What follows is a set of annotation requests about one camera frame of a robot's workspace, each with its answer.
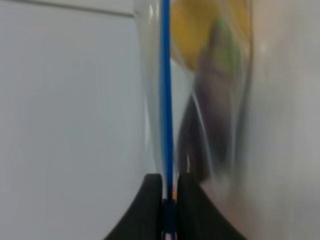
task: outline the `yellow object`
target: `yellow object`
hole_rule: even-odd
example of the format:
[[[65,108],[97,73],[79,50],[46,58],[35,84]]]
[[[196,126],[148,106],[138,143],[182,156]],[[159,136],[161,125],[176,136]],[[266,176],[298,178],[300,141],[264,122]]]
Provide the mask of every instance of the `yellow object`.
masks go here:
[[[246,0],[225,0],[234,24],[249,39],[250,22]],[[187,67],[197,70],[198,58],[208,44],[211,28],[221,13],[215,0],[176,0],[171,5],[171,36]],[[171,48],[171,56],[176,59]]]

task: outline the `blue zipper seal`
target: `blue zipper seal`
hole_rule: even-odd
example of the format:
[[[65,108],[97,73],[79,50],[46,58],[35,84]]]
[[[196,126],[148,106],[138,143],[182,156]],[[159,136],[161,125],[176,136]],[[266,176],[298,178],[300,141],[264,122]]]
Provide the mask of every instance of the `blue zipper seal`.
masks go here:
[[[170,67],[170,0],[162,0],[160,21],[160,122],[167,199],[171,201],[173,199],[174,143]]]
[[[162,239],[169,234],[176,238],[177,205],[173,200],[174,141],[172,123],[171,66],[170,66],[170,0],[162,0],[160,20],[160,115],[161,140],[166,178],[167,199],[163,201]]]

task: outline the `plastic bag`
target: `plastic bag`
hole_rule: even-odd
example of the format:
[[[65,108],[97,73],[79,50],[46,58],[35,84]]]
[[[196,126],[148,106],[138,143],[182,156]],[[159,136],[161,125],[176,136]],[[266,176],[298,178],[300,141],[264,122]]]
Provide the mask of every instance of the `plastic bag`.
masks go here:
[[[159,52],[159,41],[153,41],[159,37],[157,4],[144,0],[139,8],[146,10],[139,12],[138,19],[145,19],[139,27],[141,42],[149,44],[148,49],[141,45],[148,57]],[[193,173],[210,200],[247,239],[317,239],[320,32],[314,25],[320,19],[319,4],[255,0],[252,5],[253,11],[251,2],[243,0],[171,3],[176,169]],[[217,38],[224,38],[225,45],[213,44]],[[154,67],[145,78],[149,89],[154,83],[150,71],[159,67],[159,55],[153,61],[144,60],[144,66]],[[227,83],[232,84],[220,82],[224,91],[215,92],[212,85],[226,72],[231,73]],[[160,126],[160,114],[150,113],[159,111],[156,88],[157,83],[156,94],[147,93],[150,124],[155,129]],[[161,154],[156,140],[161,134],[155,129],[151,130],[156,133],[153,148]]]
[[[142,74],[153,156],[163,172],[161,124],[161,10],[159,0],[136,6]],[[171,98],[176,171],[199,181],[234,169],[238,125],[251,64],[250,2],[176,0],[171,3]]]

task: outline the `blue stripe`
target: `blue stripe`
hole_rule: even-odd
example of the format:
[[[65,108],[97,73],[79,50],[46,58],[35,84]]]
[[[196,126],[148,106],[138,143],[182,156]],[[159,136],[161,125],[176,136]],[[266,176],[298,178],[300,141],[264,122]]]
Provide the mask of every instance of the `blue stripe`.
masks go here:
[[[160,109],[161,137],[167,199],[173,195],[173,127],[170,69],[170,0],[162,0],[160,32]]]

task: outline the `white wall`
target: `white wall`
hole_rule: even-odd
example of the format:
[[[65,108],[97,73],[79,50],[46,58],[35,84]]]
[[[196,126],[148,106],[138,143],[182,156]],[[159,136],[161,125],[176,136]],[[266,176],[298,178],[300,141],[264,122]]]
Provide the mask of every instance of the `white wall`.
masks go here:
[[[99,240],[146,173],[134,19],[0,1],[0,238]]]

